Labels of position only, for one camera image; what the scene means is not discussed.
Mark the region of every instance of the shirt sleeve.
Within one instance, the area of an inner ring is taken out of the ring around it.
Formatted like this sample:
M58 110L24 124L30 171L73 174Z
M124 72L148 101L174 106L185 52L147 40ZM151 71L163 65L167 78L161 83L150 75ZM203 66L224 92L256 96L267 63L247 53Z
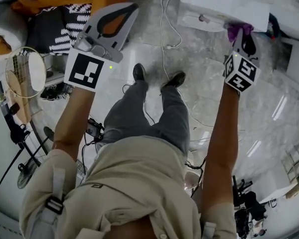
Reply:
M47 159L36 170L27 186L27 193L23 199L19 217L23 234L31 213L42 206L46 199L52 195L54 167L65 170L63 194L67 195L75 188L77 167L74 160L63 150L54 149L50 151Z
M206 222L216 224L213 239L236 239L234 205L230 203L215 205L201 216L202 225Z

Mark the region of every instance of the purple cloth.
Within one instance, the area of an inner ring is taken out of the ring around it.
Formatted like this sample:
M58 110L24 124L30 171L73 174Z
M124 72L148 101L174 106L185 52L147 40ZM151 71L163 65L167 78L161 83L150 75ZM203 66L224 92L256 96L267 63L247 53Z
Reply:
M228 39L230 42L234 42L237 39L237 35L240 28L244 30L245 35L249 35L254 30L254 27L251 26L250 24L241 23L241 24L231 25L227 29Z

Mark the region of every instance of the tiled floor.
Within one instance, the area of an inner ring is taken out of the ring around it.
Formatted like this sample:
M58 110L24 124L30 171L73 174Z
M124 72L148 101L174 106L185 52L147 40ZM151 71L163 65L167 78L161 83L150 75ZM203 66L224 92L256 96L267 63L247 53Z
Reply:
M161 15L160 0L133 0L140 4L140 14L133 25L130 41L123 50L124 59L108 80L102 93L97 93L91 115L100 122L104 121L112 105L123 96L122 86L132 83L133 66L140 62L147 71L150 89L147 95L147 111L155 121L162 113L159 87L166 81L163 71L163 57L160 47L159 20ZM185 83L179 88L191 115L191 139L200 140L210 137L215 123L224 78L222 73L224 55L230 51L230 43L226 32L209 33L191 28L176 26L179 0L171 0L167 14L172 24L183 38L183 43L176 49L165 49L165 66L169 74L178 70L187 73ZM179 37L174 33L167 21L163 19L164 46L177 44ZM237 178L252 178L270 169L285 156L294 145L299 143L299 93L288 86L276 74L284 70L288 64L290 50L259 36L261 47L260 68L262 70L257 85L243 94L239 105L239 157L234 173ZM280 100L286 105L278 118L273 113ZM33 120L38 131L43 134L43 126L54 129L61 116L66 100L51 103L38 101L40 112ZM255 141L261 141L259 148L248 157L247 152ZM192 142L191 149L195 164L199 164L206 155L208 141ZM85 163L88 167L96 156L93 146L85 151Z

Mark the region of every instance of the black and white patterned fabric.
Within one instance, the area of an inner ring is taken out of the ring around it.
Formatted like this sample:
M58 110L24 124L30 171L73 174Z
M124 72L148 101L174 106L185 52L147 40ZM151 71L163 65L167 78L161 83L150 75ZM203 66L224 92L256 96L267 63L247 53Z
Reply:
M69 53L91 14L91 4L69 4L43 9L28 22L26 45L41 54Z

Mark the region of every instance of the black plastic buckle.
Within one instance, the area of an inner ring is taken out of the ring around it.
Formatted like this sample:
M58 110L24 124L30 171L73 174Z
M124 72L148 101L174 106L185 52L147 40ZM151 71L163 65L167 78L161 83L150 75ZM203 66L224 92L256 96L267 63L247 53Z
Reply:
M45 202L45 207L60 215L63 211L63 200L64 199L60 200L57 197L50 196Z

